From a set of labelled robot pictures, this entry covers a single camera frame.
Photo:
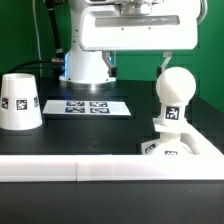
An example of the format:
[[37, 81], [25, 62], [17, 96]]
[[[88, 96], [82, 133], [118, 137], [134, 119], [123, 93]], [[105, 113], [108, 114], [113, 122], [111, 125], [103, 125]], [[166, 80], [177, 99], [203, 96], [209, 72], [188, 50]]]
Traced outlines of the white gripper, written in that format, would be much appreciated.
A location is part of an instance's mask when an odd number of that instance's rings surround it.
[[[85, 51], [103, 51], [110, 77], [117, 67], [108, 51], [193, 49], [198, 41], [198, 4], [156, 4], [150, 15], [122, 15], [118, 5], [91, 6], [80, 19], [79, 43]], [[171, 51], [163, 52], [157, 76], [166, 69]]]

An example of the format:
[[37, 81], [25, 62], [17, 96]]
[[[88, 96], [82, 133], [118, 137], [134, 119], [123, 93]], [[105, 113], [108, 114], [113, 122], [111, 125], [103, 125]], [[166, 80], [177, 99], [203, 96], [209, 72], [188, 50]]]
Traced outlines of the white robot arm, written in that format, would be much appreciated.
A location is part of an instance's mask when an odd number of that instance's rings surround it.
[[71, 46], [60, 83], [101, 89], [116, 82], [110, 54], [191, 50], [198, 42], [201, 0], [68, 0]]

